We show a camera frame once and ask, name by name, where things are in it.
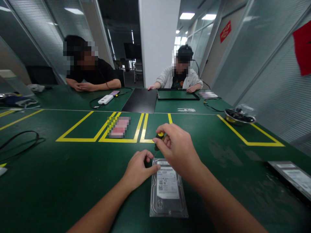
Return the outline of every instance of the person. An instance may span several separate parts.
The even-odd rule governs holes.
[[[188,93],[202,89],[203,82],[190,68],[193,52],[190,46],[183,45],[177,51],[176,64],[166,68],[148,90],[158,88],[186,89]]]
[[[78,92],[121,88],[121,82],[111,65],[95,56],[87,42],[68,35],[64,41],[64,56],[73,58],[74,65],[66,77],[69,86]]]
[[[164,141],[153,141],[173,169],[201,196],[218,232],[267,232],[201,162],[189,133],[175,124],[161,125],[156,132],[166,133]],[[136,152],[122,179],[68,232],[108,232],[127,196],[160,169],[160,165],[145,168],[144,160],[153,158],[147,150]]]

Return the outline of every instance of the forearm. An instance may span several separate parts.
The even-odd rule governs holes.
[[[195,86],[196,90],[200,90],[201,87],[202,87],[200,83],[197,83],[197,84],[195,84],[194,86]]]
[[[159,89],[159,88],[161,88],[161,83],[155,82],[155,83],[153,84],[153,86],[155,86],[156,89]]]
[[[67,233],[109,232],[118,210],[130,192],[128,184],[121,179]]]
[[[114,80],[111,80],[107,83],[98,84],[96,86],[97,86],[98,91],[104,91],[104,90],[109,90],[109,89],[118,89],[118,88],[121,88],[121,82],[119,79],[114,79]]]
[[[202,197],[218,232],[266,232],[264,227],[201,164],[189,183]]]
[[[74,88],[74,84],[75,84],[75,83],[78,83],[78,82],[77,82],[76,80],[74,80],[74,79],[66,78],[66,83],[67,83],[70,87]]]

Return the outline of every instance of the red flag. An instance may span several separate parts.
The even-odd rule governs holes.
[[[293,32],[301,76],[311,73],[311,21]]]
[[[231,20],[227,23],[227,25],[220,34],[220,43],[222,43],[224,39],[226,39],[226,37],[229,35],[230,32],[231,32]]]

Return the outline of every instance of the white jacket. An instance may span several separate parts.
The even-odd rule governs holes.
[[[170,66],[163,70],[160,76],[156,79],[156,82],[161,84],[161,88],[171,88],[173,84],[173,74],[174,67]],[[199,79],[197,73],[193,69],[188,69],[188,75],[185,78],[182,89],[188,89],[188,87],[194,86],[195,84],[201,84],[201,89],[203,88],[203,82]]]

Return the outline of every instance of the green anti-static mat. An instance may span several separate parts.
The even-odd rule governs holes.
[[[195,93],[187,93],[186,90],[158,89],[158,99],[199,100],[200,98]]]

